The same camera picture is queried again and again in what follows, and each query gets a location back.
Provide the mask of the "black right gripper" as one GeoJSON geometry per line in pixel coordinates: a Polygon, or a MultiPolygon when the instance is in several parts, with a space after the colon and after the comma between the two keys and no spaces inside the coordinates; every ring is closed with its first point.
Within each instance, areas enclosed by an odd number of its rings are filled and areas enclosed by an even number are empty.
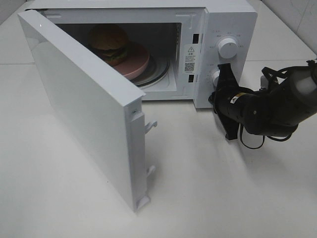
{"type": "Polygon", "coordinates": [[[238,129],[243,121],[243,107],[236,100],[247,94],[248,89],[240,87],[231,69],[230,63],[218,64],[219,76],[216,90],[210,95],[209,102],[213,105],[225,130],[227,140],[238,139],[238,129]]]}

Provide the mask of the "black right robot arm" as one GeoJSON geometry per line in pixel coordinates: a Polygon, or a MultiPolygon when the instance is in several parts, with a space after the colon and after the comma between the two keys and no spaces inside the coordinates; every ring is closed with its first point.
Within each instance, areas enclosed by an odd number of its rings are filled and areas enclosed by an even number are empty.
{"type": "Polygon", "coordinates": [[[209,102],[228,140],[237,139],[238,129],[275,141],[289,138],[299,123],[317,112],[317,63],[280,70],[262,69],[267,86],[253,91],[241,87],[229,63],[218,65],[219,76],[209,102]]]}

